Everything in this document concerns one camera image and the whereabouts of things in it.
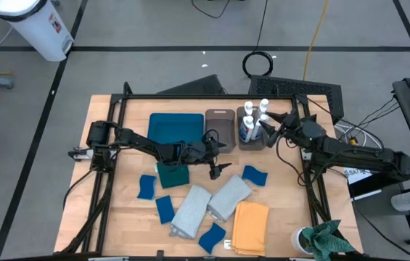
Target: yellow cloth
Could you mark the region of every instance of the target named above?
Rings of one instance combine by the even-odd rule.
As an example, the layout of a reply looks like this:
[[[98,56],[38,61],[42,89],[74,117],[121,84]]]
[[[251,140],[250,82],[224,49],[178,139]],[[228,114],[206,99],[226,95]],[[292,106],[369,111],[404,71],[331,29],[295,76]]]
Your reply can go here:
[[[231,246],[237,254],[265,256],[266,224],[269,207],[242,201],[235,210]]]

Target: wooden table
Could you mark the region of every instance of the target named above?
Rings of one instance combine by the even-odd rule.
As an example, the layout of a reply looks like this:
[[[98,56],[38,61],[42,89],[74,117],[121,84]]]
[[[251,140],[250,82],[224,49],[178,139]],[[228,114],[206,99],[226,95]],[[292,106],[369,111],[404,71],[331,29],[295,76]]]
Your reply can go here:
[[[325,96],[309,96],[314,101],[329,109]],[[86,123],[81,138],[81,147],[86,147],[86,137],[91,122],[106,120],[109,107],[109,95],[92,96]],[[244,100],[225,99],[129,99],[127,103],[124,128],[130,128],[140,135],[147,136],[149,116],[153,112],[190,112],[203,113],[207,109],[234,109],[244,104]],[[270,100],[270,111],[289,112],[292,105],[288,100]],[[311,114],[317,114],[317,122],[322,125],[329,136],[335,136],[331,116],[310,103]],[[289,166],[276,157],[275,146],[262,151],[241,151],[238,146],[231,154],[220,154],[220,163],[231,162],[221,177],[210,179],[207,165],[190,166],[190,184],[163,189],[157,180],[155,198],[171,195],[175,211],[181,206],[192,184],[197,184],[214,193],[222,187],[232,175],[241,175],[245,165],[253,165],[267,172],[266,186],[257,187],[247,181],[253,192],[246,199],[258,202],[271,208],[266,229],[267,257],[299,257],[301,254],[293,249],[290,234],[298,228],[311,224],[308,200],[305,188],[297,184],[297,175]],[[285,142],[280,144],[282,157],[301,170],[299,149],[290,149]],[[207,213],[194,240],[170,237],[168,224],[161,225],[155,200],[137,199],[139,179],[142,174],[157,175],[154,170],[155,158],[136,150],[125,150],[120,153],[112,191],[110,214],[104,239],[103,255],[155,256],[157,250],[164,250],[165,256],[207,256],[208,253],[198,245],[198,239],[208,231],[214,219]],[[90,161],[76,162],[71,183],[78,180],[89,169]],[[66,247],[84,224],[89,211],[94,176],[76,186],[67,199],[63,212],[60,231],[55,251]],[[341,219],[340,231],[347,240],[360,252],[361,241],[358,234],[355,215],[350,201],[350,194],[344,177],[333,171],[324,174],[332,219]],[[225,223],[219,223],[226,230],[225,239],[232,237],[234,217]],[[98,223],[94,225],[90,250],[95,249]],[[216,245],[213,255],[220,257],[242,257],[233,250],[224,249],[223,243]]]

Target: gray towel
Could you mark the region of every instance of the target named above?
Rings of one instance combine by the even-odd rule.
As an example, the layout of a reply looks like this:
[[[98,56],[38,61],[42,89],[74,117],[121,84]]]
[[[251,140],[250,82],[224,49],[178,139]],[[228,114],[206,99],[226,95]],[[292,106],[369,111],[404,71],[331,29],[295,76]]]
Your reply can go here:
[[[226,185],[214,193],[208,202],[208,209],[218,220],[227,221],[237,204],[250,194],[251,188],[239,176],[233,175]]]
[[[200,186],[193,185],[171,221],[169,236],[194,239],[205,216],[206,205],[210,198],[210,192]]]

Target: blue sponge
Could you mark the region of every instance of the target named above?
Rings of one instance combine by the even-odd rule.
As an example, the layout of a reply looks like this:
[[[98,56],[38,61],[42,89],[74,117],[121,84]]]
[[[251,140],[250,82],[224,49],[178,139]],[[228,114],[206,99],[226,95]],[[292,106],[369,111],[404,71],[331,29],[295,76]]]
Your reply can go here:
[[[268,173],[262,173],[256,170],[253,166],[246,165],[243,169],[242,178],[248,179],[257,186],[265,186]]]
[[[153,200],[155,197],[155,181],[155,176],[142,175],[140,177],[140,192],[137,198]]]
[[[226,231],[220,227],[218,224],[213,223],[211,226],[211,229],[204,233],[202,237],[200,237],[200,240],[198,241],[198,244],[208,252],[208,254],[211,254],[213,251],[213,247],[219,243],[224,236],[226,235]]]
[[[170,196],[156,199],[156,208],[158,208],[158,213],[160,214],[161,225],[172,221],[174,218],[174,208]]]

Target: trash can lid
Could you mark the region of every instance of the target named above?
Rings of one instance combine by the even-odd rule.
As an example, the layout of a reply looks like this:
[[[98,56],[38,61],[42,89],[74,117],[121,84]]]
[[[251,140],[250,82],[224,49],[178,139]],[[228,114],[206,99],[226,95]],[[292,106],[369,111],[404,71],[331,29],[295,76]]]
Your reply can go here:
[[[40,10],[45,5],[46,1],[47,0],[0,0],[0,16],[30,16]]]

